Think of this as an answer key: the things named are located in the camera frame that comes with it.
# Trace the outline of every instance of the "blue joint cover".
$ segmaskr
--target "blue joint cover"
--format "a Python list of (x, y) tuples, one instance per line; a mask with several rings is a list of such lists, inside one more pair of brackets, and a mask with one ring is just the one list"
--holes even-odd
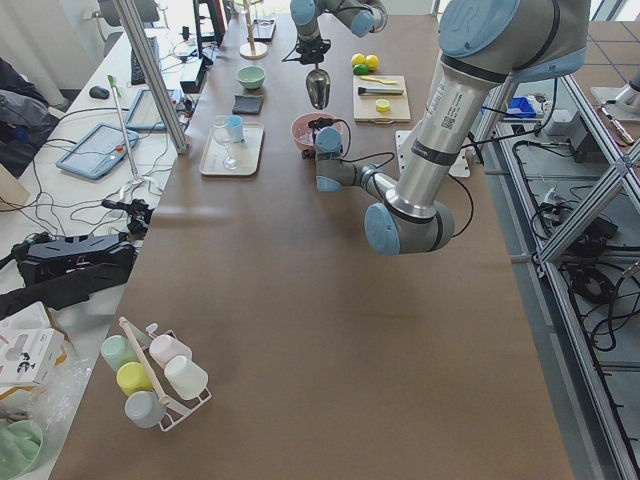
[(364, 37), (373, 28), (373, 15), (368, 11), (361, 11), (351, 21), (351, 31), (358, 37)]
[(316, 188), (319, 192), (339, 192), (342, 185), (333, 178), (316, 175)]
[(380, 255), (400, 253), (400, 237), (393, 217), (382, 203), (374, 203), (364, 215), (364, 231), (369, 245)]
[(504, 32), (520, 0), (453, 0), (440, 22), (440, 48), (453, 58), (473, 55)]
[(534, 65), (524, 70), (511, 72), (511, 78), (519, 83), (527, 83), (568, 75), (578, 70), (584, 64), (586, 55), (587, 48), (581, 48), (555, 60)]
[(342, 135), (333, 127), (325, 127), (316, 135), (316, 150), (320, 153), (340, 153)]
[(313, 0), (291, 0), (291, 18), (296, 25), (306, 25), (316, 18)]

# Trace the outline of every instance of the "yellow fruit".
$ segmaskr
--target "yellow fruit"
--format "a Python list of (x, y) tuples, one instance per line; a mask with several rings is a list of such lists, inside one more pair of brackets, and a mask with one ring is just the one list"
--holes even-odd
[(369, 73), (369, 68), (364, 63), (353, 66), (354, 75), (366, 75), (367, 73)]
[(367, 66), (370, 72), (373, 72), (380, 66), (380, 59), (377, 55), (367, 55), (364, 59), (364, 64)]
[(356, 65), (360, 65), (364, 63), (365, 57), (361, 53), (356, 53), (353, 57), (351, 57), (351, 66), (355, 67)]

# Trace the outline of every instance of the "wine glass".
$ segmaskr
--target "wine glass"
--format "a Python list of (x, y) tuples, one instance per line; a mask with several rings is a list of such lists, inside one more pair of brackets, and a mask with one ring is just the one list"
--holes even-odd
[(216, 143), (227, 150), (227, 156), (222, 161), (222, 166), (227, 170), (235, 170), (238, 167), (238, 161), (231, 151), (231, 143), (233, 137), (229, 131), (229, 116), (218, 115), (213, 119), (213, 139)]

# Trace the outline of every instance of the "cup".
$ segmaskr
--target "cup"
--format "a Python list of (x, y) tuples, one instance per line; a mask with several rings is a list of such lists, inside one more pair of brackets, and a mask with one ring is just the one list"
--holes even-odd
[(167, 407), (154, 392), (135, 392), (124, 404), (125, 415), (140, 428), (151, 428), (162, 421)]
[(100, 347), (100, 355), (114, 372), (117, 372), (125, 363), (138, 361), (129, 341), (120, 335), (105, 339)]
[(149, 354), (162, 368), (166, 367), (173, 357), (184, 355), (190, 359), (192, 355), (189, 347), (167, 334), (158, 335), (153, 339), (149, 346)]
[(116, 380), (127, 397), (143, 390), (149, 392), (153, 390), (151, 380), (140, 362), (129, 362), (121, 366), (116, 374)]
[(164, 376), (183, 400), (196, 398), (207, 387), (209, 375), (191, 359), (178, 355), (164, 367)]
[(227, 131), (231, 135), (233, 143), (244, 142), (244, 121), (238, 115), (229, 115), (227, 119)]

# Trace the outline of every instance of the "black box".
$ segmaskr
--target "black box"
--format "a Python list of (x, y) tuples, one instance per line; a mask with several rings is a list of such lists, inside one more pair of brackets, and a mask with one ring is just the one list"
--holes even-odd
[(202, 58), (185, 63), (180, 77), (180, 87), (184, 93), (200, 93), (207, 67)]

